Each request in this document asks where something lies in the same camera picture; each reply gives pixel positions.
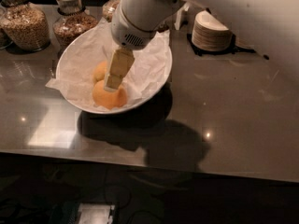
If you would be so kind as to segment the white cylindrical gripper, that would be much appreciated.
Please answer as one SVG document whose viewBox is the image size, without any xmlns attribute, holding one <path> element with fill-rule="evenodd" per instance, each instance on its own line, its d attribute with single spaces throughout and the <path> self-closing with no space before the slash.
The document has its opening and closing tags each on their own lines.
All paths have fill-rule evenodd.
<svg viewBox="0 0 299 224">
<path fill-rule="evenodd" d="M 111 34 L 121 48 L 115 49 L 112 53 L 105 74 L 104 90 L 114 92 L 119 88 L 135 61 L 133 50 L 145 48 L 156 32 L 136 28 L 124 15 L 122 6 L 118 5 L 111 21 Z"/>
</svg>

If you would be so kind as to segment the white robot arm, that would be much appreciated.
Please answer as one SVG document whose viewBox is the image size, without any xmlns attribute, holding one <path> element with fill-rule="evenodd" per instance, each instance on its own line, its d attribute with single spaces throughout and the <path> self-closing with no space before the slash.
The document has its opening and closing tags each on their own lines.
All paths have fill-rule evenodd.
<svg viewBox="0 0 299 224">
<path fill-rule="evenodd" d="M 258 54 L 293 80 L 299 78 L 299 0 L 121 0 L 112 37 L 124 48 L 143 49 L 158 25 L 185 3 L 209 9 Z"/>
</svg>

